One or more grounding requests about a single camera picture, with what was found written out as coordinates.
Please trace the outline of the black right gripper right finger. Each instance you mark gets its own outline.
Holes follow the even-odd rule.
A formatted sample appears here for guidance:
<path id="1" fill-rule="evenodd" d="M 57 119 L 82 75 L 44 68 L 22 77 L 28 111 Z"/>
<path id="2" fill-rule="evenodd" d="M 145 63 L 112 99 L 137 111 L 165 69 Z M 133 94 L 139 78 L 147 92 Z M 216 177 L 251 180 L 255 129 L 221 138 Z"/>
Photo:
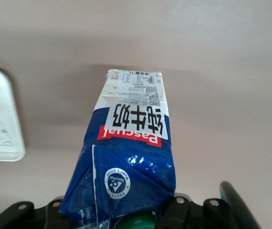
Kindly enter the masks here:
<path id="1" fill-rule="evenodd" d="M 158 219 L 159 229 L 256 229 L 258 223 L 245 205 L 210 198 L 198 205 L 184 196 L 169 201 Z"/>

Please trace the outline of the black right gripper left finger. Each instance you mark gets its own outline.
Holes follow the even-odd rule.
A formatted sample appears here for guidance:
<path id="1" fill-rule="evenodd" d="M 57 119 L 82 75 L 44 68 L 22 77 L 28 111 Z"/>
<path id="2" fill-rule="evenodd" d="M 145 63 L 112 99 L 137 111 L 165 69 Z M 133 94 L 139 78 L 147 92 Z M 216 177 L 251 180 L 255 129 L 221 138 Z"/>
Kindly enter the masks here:
<path id="1" fill-rule="evenodd" d="M 0 213 L 0 229 L 63 229 L 65 216 L 59 213 L 63 196 L 35 208 L 29 201 L 14 203 Z"/>

